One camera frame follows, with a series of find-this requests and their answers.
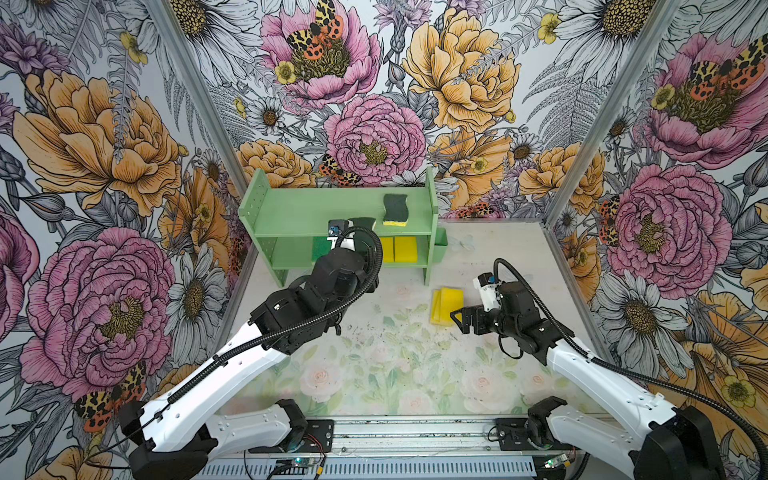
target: yellow sponge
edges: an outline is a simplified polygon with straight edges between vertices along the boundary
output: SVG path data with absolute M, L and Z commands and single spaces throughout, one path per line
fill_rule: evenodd
M 395 242 L 392 237 L 381 237 L 382 241 L 382 253 L 384 255 L 384 263 L 392 263 L 395 261 Z
M 397 263 L 416 263 L 419 253 L 416 251 L 416 237 L 395 237 L 395 261 Z
M 432 296 L 432 319 L 435 325 L 454 326 L 451 312 L 464 306 L 464 292 L 453 288 L 442 288 Z

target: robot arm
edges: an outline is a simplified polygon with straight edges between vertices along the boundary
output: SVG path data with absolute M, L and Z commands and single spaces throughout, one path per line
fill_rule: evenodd
M 342 242 L 350 232 L 363 242 Z M 292 400 L 260 412 L 219 416 L 215 412 L 256 376 L 339 322 L 349 304 L 378 285 L 382 249 L 364 227 L 350 227 L 320 257 L 311 275 L 269 295 L 250 320 L 212 358 L 171 391 L 149 402 L 129 402 L 118 413 L 123 434 L 137 444 L 129 462 L 135 478 L 188 480 L 217 456 L 255 447 L 284 452 L 299 446 L 307 428 Z
M 661 394 L 597 365 L 599 359 L 572 331 L 555 324 L 557 320 L 541 318 L 529 286 L 500 283 L 497 277 L 484 273 L 474 279 L 483 304 L 451 314 L 462 333 L 474 329 L 476 335 L 514 338 L 522 352 L 571 380 L 621 426 L 549 397 L 528 410 L 526 433 L 532 443 L 575 445 L 630 478 L 725 479 L 714 431 L 704 414 L 694 407 L 678 409 Z

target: black sponge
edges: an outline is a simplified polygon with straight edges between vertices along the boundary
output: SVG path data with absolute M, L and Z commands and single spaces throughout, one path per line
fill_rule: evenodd
M 408 195 L 385 194 L 384 195 L 384 224 L 392 227 L 404 227 L 408 224 Z

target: table surface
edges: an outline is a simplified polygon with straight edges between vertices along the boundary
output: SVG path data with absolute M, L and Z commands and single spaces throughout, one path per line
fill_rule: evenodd
M 429 322 L 432 292 L 464 290 L 465 306 L 480 304 L 472 278 L 503 257 L 523 273 L 549 309 L 587 344 L 589 338 L 538 223 L 441 223 L 449 248 L 425 286 L 420 269 L 387 269 L 379 288 L 353 304 L 342 335 L 325 334 L 258 376 L 222 407 L 223 414 L 265 409 L 295 399 L 305 415 L 467 415 L 524 413 L 550 395 L 582 412 L 601 408 L 566 378 L 532 356 L 508 358 L 495 334 L 463 336 Z M 288 282 L 304 274 L 291 270 Z M 500 273 L 503 280 L 511 276 Z M 258 259 L 233 322 L 277 290 Z M 512 355 L 518 347 L 504 341 Z

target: green shelf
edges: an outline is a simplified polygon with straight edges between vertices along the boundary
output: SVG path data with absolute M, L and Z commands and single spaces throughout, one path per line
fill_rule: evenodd
M 273 278 L 284 286 L 288 270 L 312 266 L 314 237 L 327 237 L 328 221 L 354 217 L 376 219 L 374 231 L 380 237 L 414 236 L 418 261 L 384 263 L 383 268 L 421 268 L 424 283 L 429 284 L 435 236 L 444 237 L 437 228 L 437 197 L 432 168 L 424 187 L 387 188 L 301 188 L 273 189 L 262 170 L 248 187 L 240 204 L 240 220 L 259 250 Z M 384 195 L 408 196 L 408 225 L 388 227 L 383 224 Z

